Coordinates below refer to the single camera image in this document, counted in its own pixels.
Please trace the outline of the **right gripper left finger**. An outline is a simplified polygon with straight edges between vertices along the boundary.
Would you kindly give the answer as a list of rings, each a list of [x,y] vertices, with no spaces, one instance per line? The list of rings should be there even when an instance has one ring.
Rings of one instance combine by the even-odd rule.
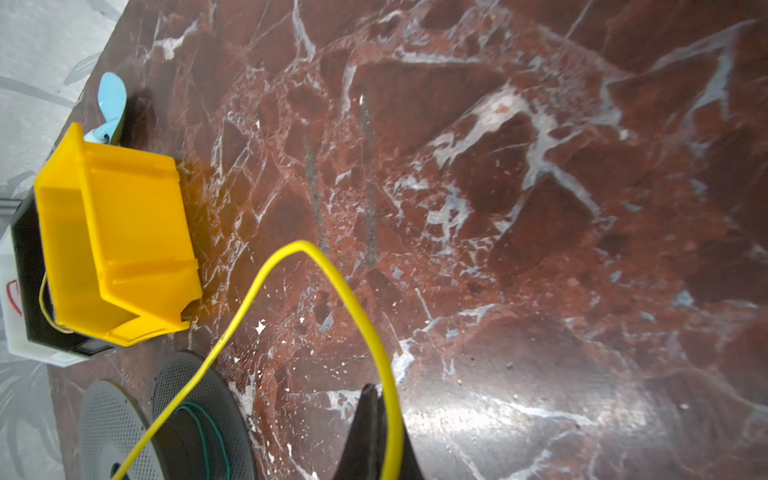
[[[376,480],[384,458],[384,402],[373,384],[366,384],[339,460],[334,479]]]

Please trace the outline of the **grey perforated cable spool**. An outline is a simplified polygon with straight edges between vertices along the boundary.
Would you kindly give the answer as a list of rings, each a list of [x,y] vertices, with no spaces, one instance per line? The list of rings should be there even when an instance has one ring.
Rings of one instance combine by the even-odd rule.
[[[100,380],[86,391],[78,425],[83,479],[110,479],[150,421],[125,389]],[[255,479],[248,429],[213,370],[176,407],[126,473],[127,479]]]

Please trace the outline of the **white storage bin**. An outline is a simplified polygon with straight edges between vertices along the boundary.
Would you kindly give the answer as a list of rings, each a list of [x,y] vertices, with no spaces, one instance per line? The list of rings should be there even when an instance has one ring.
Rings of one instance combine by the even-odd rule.
[[[62,368],[87,360],[86,356],[29,340],[10,230],[6,230],[1,238],[1,309],[1,327],[11,354]]]

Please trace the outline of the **black storage bin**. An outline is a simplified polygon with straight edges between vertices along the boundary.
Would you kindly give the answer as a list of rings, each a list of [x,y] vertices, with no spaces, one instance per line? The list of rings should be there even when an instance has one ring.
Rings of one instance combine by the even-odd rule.
[[[21,202],[10,223],[17,273],[19,274],[21,302],[30,341],[44,346],[58,347],[66,352],[87,358],[114,349],[109,343],[77,333],[62,333],[46,320],[40,307],[40,292],[46,272],[35,196],[30,192]],[[54,309],[50,293],[43,291],[43,305],[50,316]]]

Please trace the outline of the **yellow storage bin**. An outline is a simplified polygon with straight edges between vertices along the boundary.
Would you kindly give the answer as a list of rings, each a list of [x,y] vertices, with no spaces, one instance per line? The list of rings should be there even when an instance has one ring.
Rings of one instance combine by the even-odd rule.
[[[188,329],[202,286],[173,158],[73,123],[34,193],[58,324],[122,347]]]

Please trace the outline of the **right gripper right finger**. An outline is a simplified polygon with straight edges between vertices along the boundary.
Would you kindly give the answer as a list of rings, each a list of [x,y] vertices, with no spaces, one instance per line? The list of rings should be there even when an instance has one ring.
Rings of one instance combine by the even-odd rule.
[[[404,446],[401,461],[400,480],[424,480],[424,475],[413,451],[408,432],[404,432]]]

